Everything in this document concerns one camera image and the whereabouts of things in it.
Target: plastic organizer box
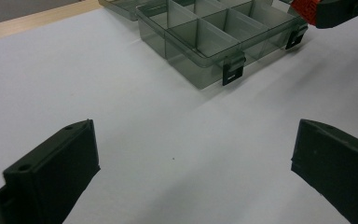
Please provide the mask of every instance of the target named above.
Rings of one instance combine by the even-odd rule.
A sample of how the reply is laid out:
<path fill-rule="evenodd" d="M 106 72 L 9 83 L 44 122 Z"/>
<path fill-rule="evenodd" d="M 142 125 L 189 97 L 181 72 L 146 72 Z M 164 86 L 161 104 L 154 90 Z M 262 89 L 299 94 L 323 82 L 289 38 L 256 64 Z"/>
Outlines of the plastic organizer box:
<path fill-rule="evenodd" d="M 99 0 L 138 20 L 141 38 L 203 89 L 242 76 L 243 67 L 301 41 L 307 23 L 262 0 Z"/>

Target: smoky gray plastic box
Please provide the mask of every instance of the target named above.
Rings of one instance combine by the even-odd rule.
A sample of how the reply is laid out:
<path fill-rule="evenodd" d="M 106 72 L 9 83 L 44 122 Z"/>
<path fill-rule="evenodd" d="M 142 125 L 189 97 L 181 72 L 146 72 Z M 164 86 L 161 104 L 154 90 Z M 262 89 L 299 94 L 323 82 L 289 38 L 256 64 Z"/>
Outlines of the smoky gray plastic box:
<path fill-rule="evenodd" d="M 138 20 L 141 38 L 203 89 L 242 76 L 243 67 L 301 41 L 308 26 L 263 0 L 100 0 Z"/>

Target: box latch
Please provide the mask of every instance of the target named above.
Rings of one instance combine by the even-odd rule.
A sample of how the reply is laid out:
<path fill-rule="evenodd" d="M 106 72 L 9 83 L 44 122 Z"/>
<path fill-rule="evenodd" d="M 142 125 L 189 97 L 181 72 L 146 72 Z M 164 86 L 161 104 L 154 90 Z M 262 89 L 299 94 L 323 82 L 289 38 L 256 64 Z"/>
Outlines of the box latch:
<path fill-rule="evenodd" d="M 308 25 L 303 24 L 299 26 L 297 30 L 293 31 L 289 36 L 289 40 L 287 41 L 286 49 L 290 49 L 295 45 L 299 44 L 307 30 L 308 30 Z"/>
<path fill-rule="evenodd" d="M 225 58 L 223 64 L 223 86 L 242 76 L 245 62 L 246 58 L 243 52 L 233 57 Z"/>

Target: screw hole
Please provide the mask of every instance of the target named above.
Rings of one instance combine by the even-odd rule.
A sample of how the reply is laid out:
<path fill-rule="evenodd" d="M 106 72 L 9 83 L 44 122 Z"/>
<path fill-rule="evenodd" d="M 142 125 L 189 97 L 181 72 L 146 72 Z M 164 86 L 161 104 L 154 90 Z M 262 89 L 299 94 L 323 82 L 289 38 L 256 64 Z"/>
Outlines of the screw hole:
<path fill-rule="evenodd" d="M 19 171 L 24 172 L 24 171 L 29 170 L 30 168 L 31 168 L 30 164 L 25 164 L 25 165 L 22 165 L 21 167 L 19 167 Z"/>

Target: white table surface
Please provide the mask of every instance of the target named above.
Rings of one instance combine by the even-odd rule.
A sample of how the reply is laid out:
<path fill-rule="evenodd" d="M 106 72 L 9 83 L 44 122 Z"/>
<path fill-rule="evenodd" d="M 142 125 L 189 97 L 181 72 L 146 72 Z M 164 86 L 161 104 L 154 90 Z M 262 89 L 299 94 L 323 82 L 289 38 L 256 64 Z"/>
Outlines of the white table surface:
<path fill-rule="evenodd" d="M 1 38 L 0 187 L 14 161 L 93 119 L 102 170 L 65 223 L 348 223 L 290 159 L 300 119 L 358 137 L 358 18 L 311 27 L 245 75 L 199 91 L 104 8 Z"/>

